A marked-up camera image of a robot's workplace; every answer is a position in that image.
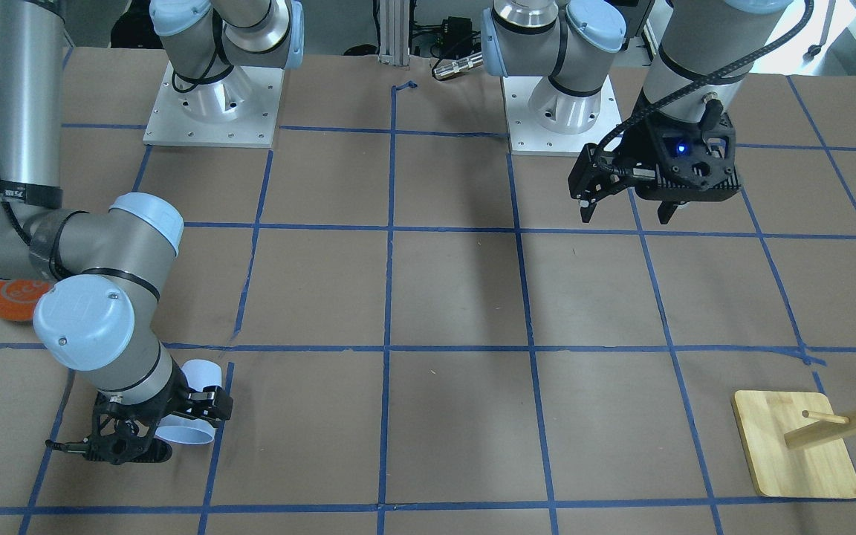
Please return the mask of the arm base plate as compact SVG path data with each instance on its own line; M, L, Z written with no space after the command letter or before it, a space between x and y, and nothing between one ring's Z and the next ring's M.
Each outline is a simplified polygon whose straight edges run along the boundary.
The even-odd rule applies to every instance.
M272 148L285 71L237 67L186 94L186 84L172 74L168 65L147 120L146 145Z
M622 122L609 77L587 97L562 94L537 76L504 77L502 89L513 155L575 157Z

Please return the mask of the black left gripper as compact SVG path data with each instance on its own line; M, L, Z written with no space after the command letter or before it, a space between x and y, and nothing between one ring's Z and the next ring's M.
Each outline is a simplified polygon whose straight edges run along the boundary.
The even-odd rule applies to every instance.
M591 222L599 201L633 186L632 167L655 173L636 182L635 190L645 200L661 201L657 220L663 226L687 202L723 202L740 193L733 122L727 112L703 115L704 121L688 123L653 112L625 132L615 153L586 143L568 174L582 223Z

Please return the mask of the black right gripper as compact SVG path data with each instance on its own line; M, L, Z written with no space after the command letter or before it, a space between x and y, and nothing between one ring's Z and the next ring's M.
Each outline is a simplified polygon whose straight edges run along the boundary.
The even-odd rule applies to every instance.
M170 460L172 447L155 434L164 417L187 408L187 394L191 418L210 424L232 418L234 399L224 387L205 386L201 392L188 392L183 372L173 368L164 388L142 403L125 404L116 395L97 393L91 433L81 441L48 440L47 448L112 465L164 463Z

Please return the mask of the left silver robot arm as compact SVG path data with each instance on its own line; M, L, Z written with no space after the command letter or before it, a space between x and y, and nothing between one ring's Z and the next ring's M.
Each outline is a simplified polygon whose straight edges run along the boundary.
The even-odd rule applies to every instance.
M808 24L774 37L787 1L675 1L631 114L584 143L568 193L591 221L605 198L631 189L657 202L668 224L689 203L724 202L741 192L728 108L758 59ZM483 11L480 51L490 75L538 79L532 111L562 134L594 128L602 88L627 38L627 21L607 1L493 1Z

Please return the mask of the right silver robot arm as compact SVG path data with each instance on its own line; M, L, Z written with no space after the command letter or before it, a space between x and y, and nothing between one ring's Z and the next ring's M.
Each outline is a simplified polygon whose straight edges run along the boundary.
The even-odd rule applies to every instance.
M152 330L184 220L162 198L118 197L105 213L62 208L61 1L0 1L0 280L51 283L33 328L97 390L91 431L45 447L113 465L163 463L188 431L212 433L234 400L194 385Z

